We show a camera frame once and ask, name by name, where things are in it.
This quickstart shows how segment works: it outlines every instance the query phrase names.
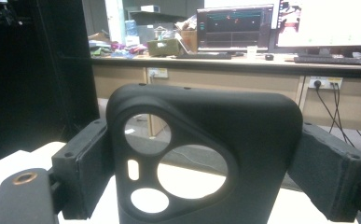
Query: desk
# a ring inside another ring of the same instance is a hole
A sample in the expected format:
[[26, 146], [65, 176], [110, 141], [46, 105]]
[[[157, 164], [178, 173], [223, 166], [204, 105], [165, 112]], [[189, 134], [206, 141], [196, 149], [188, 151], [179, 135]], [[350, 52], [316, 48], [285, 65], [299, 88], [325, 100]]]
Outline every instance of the desk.
[[[50, 157], [55, 154], [64, 143], [50, 143], [32, 153], [18, 151], [0, 160], [0, 183], [7, 176], [28, 168], [48, 169]], [[116, 180], [111, 178], [104, 195], [97, 204], [95, 211], [89, 220], [64, 220], [59, 214], [60, 223], [114, 223], [118, 222]], [[273, 206], [269, 224], [305, 223], [305, 224], [328, 224], [326, 218], [314, 207], [309, 198], [302, 192], [289, 189], [280, 189], [275, 205]]]
[[[286, 55], [274, 61], [263, 56], [255, 60], [176, 60], [165, 58], [93, 59], [95, 86], [99, 98], [108, 98], [128, 83], [156, 83], [232, 91], [281, 93], [294, 100], [305, 121], [330, 126], [331, 120], [313, 89], [311, 76], [343, 77], [340, 111], [343, 128], [361, 130], [361, 66], [300, 64], [286, 62]], [[168, 68], [169, 78], [150, 78], [148, 67]], [[335, 110], [333, 91], [321, 90], [331, 111]]]

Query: keyboard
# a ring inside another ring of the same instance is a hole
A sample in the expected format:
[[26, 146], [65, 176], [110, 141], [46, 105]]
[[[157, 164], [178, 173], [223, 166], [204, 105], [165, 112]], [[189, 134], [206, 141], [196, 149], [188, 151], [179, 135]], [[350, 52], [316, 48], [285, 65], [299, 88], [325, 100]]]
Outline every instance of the keyboard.
[[231, 59], [229, 54], [209, 54], [209, 53], [197, 53], [197, 54], [182, 54], [176, 57], [176, 59]]
[[361, 65], [361, 59], [329, 58], [329, 57], [295, 57], [294, 63], [326, 63], [326, 64]]

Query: wall socket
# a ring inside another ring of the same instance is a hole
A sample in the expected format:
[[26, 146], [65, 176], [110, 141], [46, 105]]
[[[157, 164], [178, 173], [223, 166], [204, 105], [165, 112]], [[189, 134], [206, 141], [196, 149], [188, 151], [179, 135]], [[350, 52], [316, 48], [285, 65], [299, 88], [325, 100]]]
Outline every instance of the wall socket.
[[149, 77], [163, 77], [168, 78], [168, 69], [167, 68], [147, 68], [147, 73]]
[[309, 88], [316, 89], [314, 86], [315, 81], [320, 81], [322, 85], [320, 86], [320, 89], [323, 90], [334, 90], [331, 83], [338, 83], [338, 88], [342, 86], [342, 77], [311, 77], [311, 80], [309, 81]]

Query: computer mouse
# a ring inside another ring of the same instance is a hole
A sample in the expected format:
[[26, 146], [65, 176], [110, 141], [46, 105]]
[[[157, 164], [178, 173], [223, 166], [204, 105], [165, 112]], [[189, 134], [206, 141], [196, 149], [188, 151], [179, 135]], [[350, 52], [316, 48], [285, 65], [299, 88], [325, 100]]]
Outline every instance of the computer mouse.
[[273, 61], [273, 54], [266, 54], [266, 55], [265, 55], [265, 60], [267, 60], [267, 61]]

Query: computer monitor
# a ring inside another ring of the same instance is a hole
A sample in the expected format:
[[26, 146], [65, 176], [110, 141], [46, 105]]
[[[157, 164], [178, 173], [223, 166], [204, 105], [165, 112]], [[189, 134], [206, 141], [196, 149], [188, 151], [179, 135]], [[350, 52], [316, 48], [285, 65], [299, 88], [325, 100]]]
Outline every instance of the computer monitor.
[[280, 0], [275, 45], [361, 46], [361, 0]]
[[267, 50], [273, 5], [197, 9], [198, 51]]

